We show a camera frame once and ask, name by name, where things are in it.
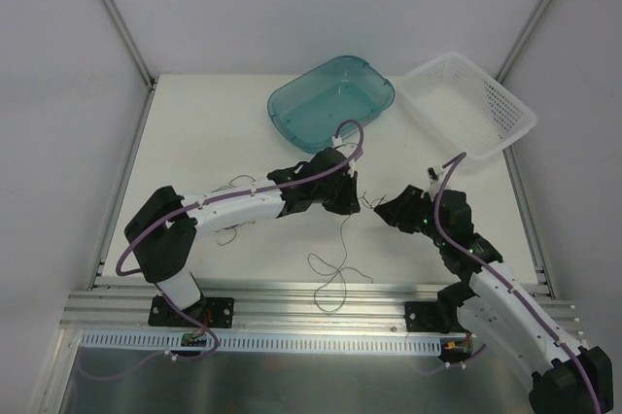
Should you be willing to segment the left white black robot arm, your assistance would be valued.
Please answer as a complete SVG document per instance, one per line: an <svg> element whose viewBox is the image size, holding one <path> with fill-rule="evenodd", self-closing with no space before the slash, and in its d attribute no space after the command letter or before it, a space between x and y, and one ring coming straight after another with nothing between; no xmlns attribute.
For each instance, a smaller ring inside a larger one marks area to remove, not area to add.
<svg viewBox="0 0 622 414"><path fill-rule="evenodd" d="M354 159L325 149L309 161L277 169L246 188L182 195L171 186L156 190L124 228L125 257L163 299L159 314L180 326L202 326L210 314L206 297L186 263L201 233L276 220L319 204L351 216L361 210Z"/></svg>

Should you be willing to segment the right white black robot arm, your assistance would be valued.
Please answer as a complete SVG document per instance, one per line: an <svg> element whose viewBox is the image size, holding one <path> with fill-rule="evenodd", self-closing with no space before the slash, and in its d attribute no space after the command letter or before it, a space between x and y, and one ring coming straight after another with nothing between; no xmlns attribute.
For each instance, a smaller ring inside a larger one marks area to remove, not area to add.
<svg viewBox="0 0 622 414"><path fill-rule="evenodd" d="M535 413L610 412L610 357L566 332L516 281L501 254L475 231L463 192L446 190L439 199L407 186L374 209L387 225L430 238L459 279L435 300L406 302L408 330L475 334L524 384Z"/></svg>

